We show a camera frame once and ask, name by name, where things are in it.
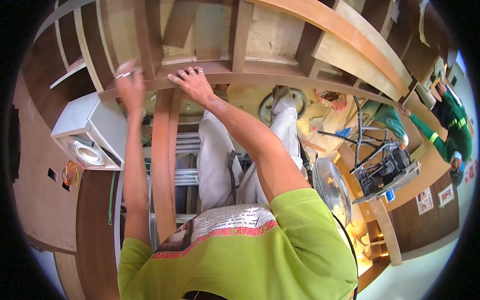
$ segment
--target tape roll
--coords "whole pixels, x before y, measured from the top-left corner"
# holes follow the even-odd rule
[[[79,141],[75,141],[73,142],[73,150],[75,154],[87,164],[101,166],[105,163],[105,156],[98,148],[93,148]]]

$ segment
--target picture on wall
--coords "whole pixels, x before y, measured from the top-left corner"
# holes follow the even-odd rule
[[[424,213],[433,209],[433,198],[430,187],[418,194],[416,198],[419,215],[423,215]]]
[[[438,193],[438,201],[440,204],[438,207],[442,208],[444,207],[447,203],[455,199],[455,194],[453,191],[453,185],[450,183],[443,191]]]

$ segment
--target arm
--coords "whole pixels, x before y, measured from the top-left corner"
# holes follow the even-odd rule
[[[252,115],[218,98],[203,69],[188,67],[168,78],[180,85],[195,103],[213,113],[257,165],[258,178],[268,202],[276,196],[310,185],[295,165],[280,139]]]
[[[121,65],[115,77],[122,73],[132,72],[132,68],[133,61]],[[145,91],[143,74],[141,71],[136,71],[133,76],[120,77],[115,80],[115,86],[128,111],[123,181],[123,198],[127,207],[125,239],[135,238],[150,247],[148,229],[150,204],[141,138],[142,104]]]

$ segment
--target green t-shirt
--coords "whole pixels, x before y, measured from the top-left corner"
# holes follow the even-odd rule
[[[153,255],[127,238],[118,268],[122,299],[177,300],[192,290],[228,300],[348,299],[357,282],[350,248],[313,189],[205,211]]]

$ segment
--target fan grille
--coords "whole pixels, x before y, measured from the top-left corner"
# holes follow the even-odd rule
[[[337,167],[328,158],[319,158],[313,166],[313,187],[328,209],[347,226],[352,208],[347,188]]]

